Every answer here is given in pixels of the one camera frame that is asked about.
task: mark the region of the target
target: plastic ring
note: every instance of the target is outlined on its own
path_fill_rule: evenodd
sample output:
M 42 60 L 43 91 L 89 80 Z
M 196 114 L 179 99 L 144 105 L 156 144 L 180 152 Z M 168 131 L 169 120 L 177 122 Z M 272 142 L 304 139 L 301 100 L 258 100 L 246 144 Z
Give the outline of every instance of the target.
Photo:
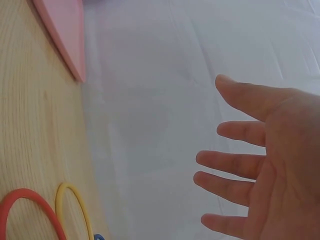
M 83 198 L 81 197 L 77 188 L 74 185 L 72 185 L 71 183 L 64 182 L 64 183 L 60 184 L 60 186 L 56 192 L 55 212 L 56 212 L 57 218 L 59 219 L 60 223 L 63 226 L 64 225 L 63 196 L 64 196 L 66 189 L 70 189 L 73 192 L 73 194 L 75 195 L 76 199 L 78 200 L 78 203 L 79 203 L 81 210 L 82 210 L 82 213 L 83 213 L 83 217 L 84 217 L 86 229 L 88 232 L 89 240 L 94 240 L 94 233 L 92 231 L 88 211 L 85 207 L 85 202 L 84 202 Z
M 101 234 L 95 234 L 94 235 L 94 240 L 105 240 L 105 238 Z
M 20 188 L 9 192 L 0 204 L 0 239 L 6 239 L 6 226 L 11 207 L 18 199 L 29 199 L 41 206 L 42 210 L 53 225 L 59 240 L 67 240 L 63 227 L 61 226 L 55 212 L 47 201 L 35 191 Z

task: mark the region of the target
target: red ring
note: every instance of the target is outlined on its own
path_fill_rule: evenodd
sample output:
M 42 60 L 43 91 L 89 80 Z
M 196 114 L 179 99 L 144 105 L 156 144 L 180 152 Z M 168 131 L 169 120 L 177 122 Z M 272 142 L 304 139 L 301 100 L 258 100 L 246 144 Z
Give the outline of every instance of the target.
M 0 240 L 6 239 L 6 227 L 11 207 L 18 199 L 29 199 L 41 206 L 44 213 L 53 225 L 59 240 L 67 240 L 64 230 L 50 205 L 35 191 L 27 188 L 20 188 L 9 192 L 0 204 Z

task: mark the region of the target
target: wood grain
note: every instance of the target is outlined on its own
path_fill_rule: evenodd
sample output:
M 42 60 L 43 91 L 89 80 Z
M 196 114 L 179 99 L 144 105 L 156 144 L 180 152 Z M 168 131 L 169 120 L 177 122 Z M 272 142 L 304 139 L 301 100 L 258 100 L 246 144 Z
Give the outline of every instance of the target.
M 81 87 L 74 82 L 31 0 L 0 0 L 0 198 L 30 188 L 54 208 L 57 187 L 76 185 L 94 233 L 109 239 L 86 140 Z M 64 199 L 69 240 L 87 239 L 77 200 Z M 7 239 L 55 240 L 45 214 L 21 199 Z

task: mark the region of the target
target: pink foam piece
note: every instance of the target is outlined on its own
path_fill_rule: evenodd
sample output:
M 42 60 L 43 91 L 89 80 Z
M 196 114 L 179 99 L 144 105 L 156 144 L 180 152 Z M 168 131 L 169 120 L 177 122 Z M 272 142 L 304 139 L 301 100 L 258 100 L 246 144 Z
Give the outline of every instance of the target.
M 74 77 L 86 80 L 82 0 L 33 0 L 46 28 Z

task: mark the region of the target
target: yellow ring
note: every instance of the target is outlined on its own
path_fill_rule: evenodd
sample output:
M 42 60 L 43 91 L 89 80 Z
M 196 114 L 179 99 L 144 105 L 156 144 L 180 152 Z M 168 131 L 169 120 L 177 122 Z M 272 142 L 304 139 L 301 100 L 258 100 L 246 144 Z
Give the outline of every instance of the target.
M 78 203 L 80 205 L 80 208 L 82 210 L 83 213 L 83 217 L 84 217 L 84 221 L 85 221 L 85 225 L 86 225 L 86 229 L 88 232 L 88 237 L 89 240 L 94 240 L 94 233 L 92 231 L 92 227 L 91 227 L 91 222 L 89 219 L 89 214 L 88 211 L 85 207 L 85 201 L 83 200 L 83 198 L 81 197 L 79 191 L 77 190 L 77 188 L 72 185 L 71 183 L 68 182 L 63 182 L 60 184 L 57 192 L 56 192 L 56 198 L 55 198 L 55 213 L 62 225 L 63 228 L 64 227 L 64 214 L 63 214 L 63 196 L 65 193 L 66 189 L 70 189 L 73 194 L 75 195 L 76 199 L 78 200 Z

